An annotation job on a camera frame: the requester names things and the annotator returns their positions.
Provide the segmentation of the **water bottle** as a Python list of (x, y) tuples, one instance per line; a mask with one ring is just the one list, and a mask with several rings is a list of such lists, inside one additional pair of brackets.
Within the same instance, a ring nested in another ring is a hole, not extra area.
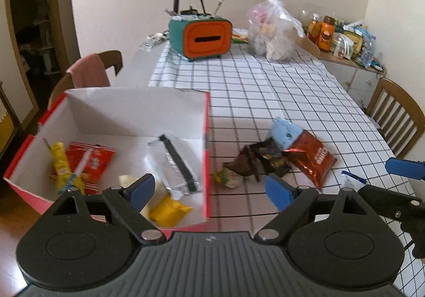
[(364, 36), (362, 43), (361, 56), (359, 58), (360, 63), (365, 67), (369, 68), (374, 58), (374, 44), (376, 37), (374, 35)]

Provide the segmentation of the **white side cabinet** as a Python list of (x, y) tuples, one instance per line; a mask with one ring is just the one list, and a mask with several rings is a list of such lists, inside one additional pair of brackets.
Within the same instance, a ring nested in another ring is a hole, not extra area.
[(319, 59), (361, 108), (367, 108), (378, 81), (386, 76), (386, 69), (363, 68), (353, 61), (338, 59), (319, 50), (307, 37), (298, 37), (297, 44)]

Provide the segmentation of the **silver foil packet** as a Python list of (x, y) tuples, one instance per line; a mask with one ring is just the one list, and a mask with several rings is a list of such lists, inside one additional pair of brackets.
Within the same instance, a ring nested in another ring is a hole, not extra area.
[(173, 135), (162, 134), (148, 143), (150, 163), (172, 199), (201, 192), (199, 160), (189, 144)]

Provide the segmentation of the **wooden chair right side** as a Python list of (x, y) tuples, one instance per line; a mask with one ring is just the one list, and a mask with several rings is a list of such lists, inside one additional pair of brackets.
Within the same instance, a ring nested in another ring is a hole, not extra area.
[(366, 108), (378, 132), (397, 158), (405, 158), (424, 134), (424, 113), (394, 81), (380, 79)]

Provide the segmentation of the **clear plastic bag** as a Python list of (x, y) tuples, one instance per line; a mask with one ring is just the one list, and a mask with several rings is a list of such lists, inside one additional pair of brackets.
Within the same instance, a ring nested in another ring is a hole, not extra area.
[(298, 38), (305, 37), (299, 20), (294, 18), (280, 0), (264, 0), (253, 6), (247, 15), (249, 21), (249, 52), (268, 61), (289, 60)]

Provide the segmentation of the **white blue snack packet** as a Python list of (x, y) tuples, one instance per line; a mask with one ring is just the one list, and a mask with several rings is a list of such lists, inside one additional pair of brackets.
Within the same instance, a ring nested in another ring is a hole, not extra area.
[(367, 185), (367, 181), (357, 175), (350, 173), (349, 171), (341, 171), (342, 188), (350, 188), (356, 192)]

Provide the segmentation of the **red Oreo snack bag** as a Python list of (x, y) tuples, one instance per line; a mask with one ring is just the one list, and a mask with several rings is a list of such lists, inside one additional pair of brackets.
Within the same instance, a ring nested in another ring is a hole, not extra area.
[(306, 130), (283, 153), (319, 189), (337, 161), (326, 146)]

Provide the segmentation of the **green jelly cup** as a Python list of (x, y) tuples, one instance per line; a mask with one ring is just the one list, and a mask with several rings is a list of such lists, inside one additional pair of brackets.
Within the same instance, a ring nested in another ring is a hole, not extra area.
[(213, 175), (215, 183), (227, 188), (238, 188), (244, 182), (244, 177), (232, 170), (223, 168)]

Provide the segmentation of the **red snack packet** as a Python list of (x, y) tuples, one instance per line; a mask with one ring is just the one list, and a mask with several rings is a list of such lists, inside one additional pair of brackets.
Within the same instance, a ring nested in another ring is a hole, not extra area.
[(84, 184), (85, 194), (96, 194), (100, 179), (111, 163), (116, 150), (103, 145), (71, 142), (66, 156), (72, 172), (77, 171)]

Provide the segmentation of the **white green snack packet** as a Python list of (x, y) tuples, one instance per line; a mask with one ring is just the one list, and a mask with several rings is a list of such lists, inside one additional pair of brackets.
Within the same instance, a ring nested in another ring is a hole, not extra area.
[(139, 178), (132, 175), (121, 175), (119, 182), (120, 186), (124, 188), (122, 193), (124, 198), (148, 220), (150, 219), (150, 209), (168, 195), (164, 184), (157, 181), (150, 173)]

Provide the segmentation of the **dark brown snack wrapper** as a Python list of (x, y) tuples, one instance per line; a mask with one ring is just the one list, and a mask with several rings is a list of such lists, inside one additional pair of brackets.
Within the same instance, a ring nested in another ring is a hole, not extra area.
[(223, 167), (242, 176), (254, 176), (256, 182), (260, 181), (259, 160), (253, 150), (246, 145), (238, 154), (238, 156), (230, 163), (224, 163)]

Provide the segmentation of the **yellow stick snack packet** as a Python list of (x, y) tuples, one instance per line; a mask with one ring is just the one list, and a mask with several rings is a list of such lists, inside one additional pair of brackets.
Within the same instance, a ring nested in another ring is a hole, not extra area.
[(55, 182), (57, 193), (62, 194), (70, 188), (77, 188), (84, 193), (84, 184), (80, 176), (71, 171), (64, 144), (57, 142), (50, 146), (50, 154), (57, 175)]

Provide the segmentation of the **pink cloth on chair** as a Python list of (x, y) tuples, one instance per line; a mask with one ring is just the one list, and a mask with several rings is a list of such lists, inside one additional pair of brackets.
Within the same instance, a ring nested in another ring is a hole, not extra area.
[(104, 63), (96, 53), (80, 58), (66, 73), (71, 75), (75, 88), (110, 86)]

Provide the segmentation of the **light blue snack packet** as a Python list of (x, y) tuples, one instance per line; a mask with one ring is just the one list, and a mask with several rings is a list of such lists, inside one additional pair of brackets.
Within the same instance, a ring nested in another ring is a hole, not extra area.
[(266, 138), (272, 138), (281, 150), (287, 150), (302, 133), (301, 127), (278, 117), (273, 121)]

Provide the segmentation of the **black snack packet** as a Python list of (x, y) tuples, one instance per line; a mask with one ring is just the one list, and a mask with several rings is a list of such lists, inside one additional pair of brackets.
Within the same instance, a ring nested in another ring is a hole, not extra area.
[(274, 174), (282, 178), (290, 172), (291, 167), (287, 156), (272, 137), (260, 143), (250, 145), (250, 149), (261, 163), (267, 175)]

